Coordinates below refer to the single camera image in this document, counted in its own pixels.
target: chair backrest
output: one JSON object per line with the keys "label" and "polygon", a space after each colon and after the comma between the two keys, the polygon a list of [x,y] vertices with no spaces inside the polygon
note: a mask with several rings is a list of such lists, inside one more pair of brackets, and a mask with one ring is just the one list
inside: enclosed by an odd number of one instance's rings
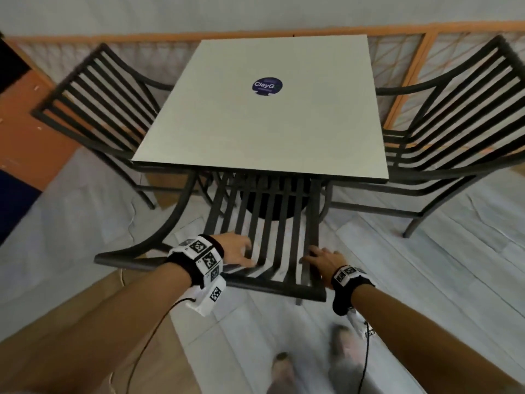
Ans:
{"label": "chair backrest", "polygon": [[131,158],[160,111],[151,80],[99,45],[31,112],[43,123],[91,150]]}
{"label": "chair backrest", "polygon": [[393,182],[442,179],[435,190],[525,161],[525,67],[502,36],[435,79],[376,93],[426,98],[407,127],[383,130]]}

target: shoe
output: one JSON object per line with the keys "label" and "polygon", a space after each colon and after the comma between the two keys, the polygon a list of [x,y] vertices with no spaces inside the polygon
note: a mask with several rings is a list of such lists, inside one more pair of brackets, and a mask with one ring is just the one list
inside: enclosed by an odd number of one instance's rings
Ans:
{"label": "shoe", "polygon": [[330,339],[330,362],[334,364],[344,358],[364,363],[360,339],[347,326],[334,325]]}
{"label": "shoe", "polygon": [[281,352],[275,356],[272,363],[272,381],[295,380],[292,359],[287,352]]}

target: hand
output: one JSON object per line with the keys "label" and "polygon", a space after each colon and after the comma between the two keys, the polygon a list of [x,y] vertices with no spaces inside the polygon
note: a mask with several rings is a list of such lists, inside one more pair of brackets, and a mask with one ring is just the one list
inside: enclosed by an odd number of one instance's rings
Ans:
{"label": "hand", "polygon": [[309,249],[315,256],[304,256],[302,259],[315,265],[321,273],[325,286],[333,289],[331,283],[333,274],[339,268],[348,265],[345,257],[338,251],[332,253],[326,247],[319,249],[317,246],[310,246]]}
{"label": "hand", "polygon": [[247,236],[226,232],[220,235],[210,235],[224,250],[224,264],[239,264],[243,267],[253,267],[255,262],[244,257],[244,250],[252,248],[252,241]]}

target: orange wall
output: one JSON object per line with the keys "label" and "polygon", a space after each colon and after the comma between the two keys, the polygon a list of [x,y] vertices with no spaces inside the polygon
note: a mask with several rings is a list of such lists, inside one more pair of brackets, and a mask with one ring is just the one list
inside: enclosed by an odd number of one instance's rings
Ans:
{"label": "orange wall", "polygon": [[30,70],[0,94],[0,168],[41,191],[78,147],[30,115],[50,90]]}

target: gray floor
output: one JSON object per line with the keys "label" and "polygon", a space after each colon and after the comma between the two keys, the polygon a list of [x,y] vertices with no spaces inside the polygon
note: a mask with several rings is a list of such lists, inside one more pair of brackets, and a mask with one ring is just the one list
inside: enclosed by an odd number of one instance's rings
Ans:
{"label": "gray floor", "polygon": [[[379,288],[525,383],[524,191],[525,178],[497,172],[447,203],[410,239],[400,237],[405,219],[332,210],[320,244],[344,253]],[[412,210],[424,203],[354,190],[335,197]],[[149,211],[112,171],[77,152],[0,247],[0,339],[112,271],[95,266],[93,255],[148,236],[169,211]],[[168,242],[201,232],[207,211],[193,197]],[[231,288],[209,317],[179,306],[171,318],[204,394],[265,393],[272,357],[282,350],[294,356],[302,391],[331,392],[330,326],[348,324],[329,303],[297,307],[293,299]],[[421,392],[377,337],[369,373],[384,392]]]}

